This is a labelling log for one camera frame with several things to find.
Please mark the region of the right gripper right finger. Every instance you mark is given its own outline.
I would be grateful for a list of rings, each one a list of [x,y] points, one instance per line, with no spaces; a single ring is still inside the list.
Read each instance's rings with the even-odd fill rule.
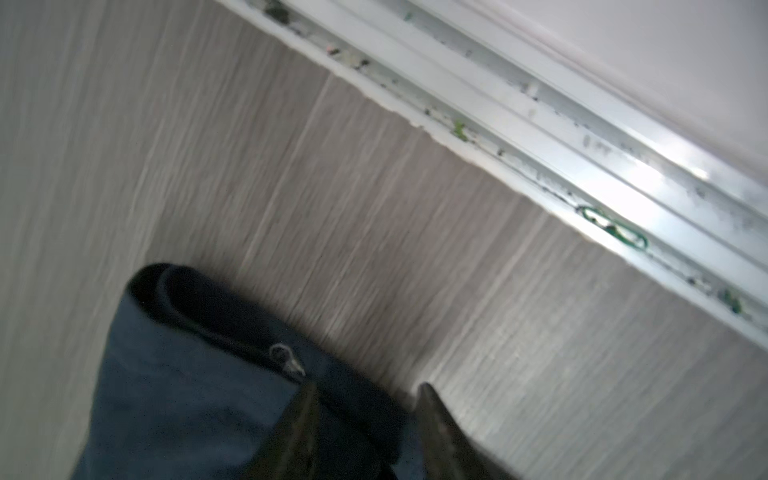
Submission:
[[[434,387],[418,387],[415,419],[427,479],[515,479],[475,448]]]

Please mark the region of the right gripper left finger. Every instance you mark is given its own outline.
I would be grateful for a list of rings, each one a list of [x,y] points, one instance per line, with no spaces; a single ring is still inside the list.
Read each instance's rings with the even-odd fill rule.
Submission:
[[[319,390],[305,382],[247,465],[243,479],[313,479],[317,467]]]

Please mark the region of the navy tank top red trim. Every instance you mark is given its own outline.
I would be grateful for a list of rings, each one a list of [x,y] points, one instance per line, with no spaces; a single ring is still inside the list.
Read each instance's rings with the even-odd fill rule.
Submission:
[[[411,415],[384,390],[201,272],[155,263],[108,334],[76,479],[237,479],[301,384],[320,393],[320,479],[421,479]]]

